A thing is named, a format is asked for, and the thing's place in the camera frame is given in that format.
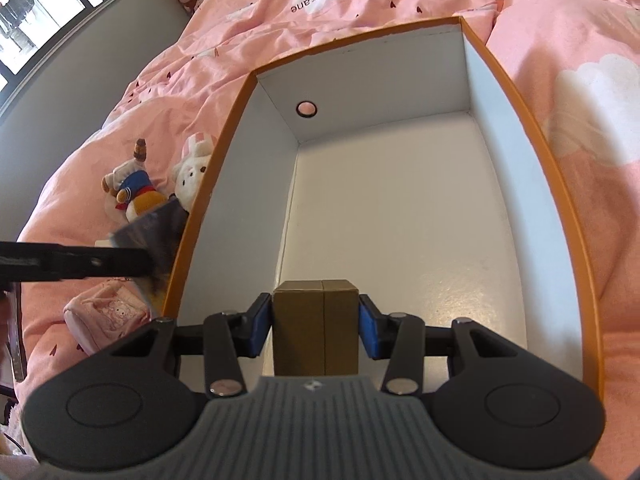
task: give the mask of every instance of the brown cardboard block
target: brown cardboard block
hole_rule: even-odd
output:
[[[322,280],[324,374],[358,373],[358,289],[347,280]]]
[[[322,282],[284,282],[273,291],[273,367],[277,376],[324,375]]]
[[[347,280],[282,283],[273,318],[276,375],[358,373],[358,289]]]

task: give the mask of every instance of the pink pouch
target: pink pouch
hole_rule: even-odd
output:
[[[109,280],[73,298],[63,310],[69,332],[87,355],[133,332],[150,319],[149,309],[126,286]]]

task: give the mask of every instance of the pink bedsheet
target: pink bedsheet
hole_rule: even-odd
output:
[[[218,136],[246,75],[310,46],[463,14],[516,82],[558,157],[584,226],[606,351],[607,429],[594,456],[611,478],[639,465],[640,0],[205,0],[180,40],[133,81],[102,130],[45,186],[20,240],[92,245],[113,224],[102,176],[138,137],[160,189],[184,140]],[[84,357],[62,309],[95,285],[24,286],[20,402]]]

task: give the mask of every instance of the plush toy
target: plush toy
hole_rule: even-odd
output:
[[[145,211],[166,202],[162,193],[151,184],[145,171],[146,142],[138,139],[133,158],[115,168],[102,179],[102,190],[116,198],[116,209],[124,211],[133,222]]]
[[[175,195],[187,212],[191,212],[214,146],[215,142],[211,137],[205,134],[192,135],[184,143],[182,160],[174,166],[171,173],[175,182]]]

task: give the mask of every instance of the window frame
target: window frame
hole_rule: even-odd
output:
[[[105,4],[108,0],[102,0],[101,4],[94,7],[89,0],[79,0],[84,9],[78,12],[71,20],[63,25],[53,36],[51,36],[46,43],[41,46],[24,66],[18,70],[17,74],[14,74],[7,65],[0,60],[0,75],[6,80],[6,85],[0,90],[0,107],[7,99],[13,94],[13,92],[21,85],[21,83],[27,78],[31,71],[44,59],[49,52],[51,52],[55,46],[72,30],[74,30],[80,23],[82,23],[87,17],[94,13],[95,9]]]

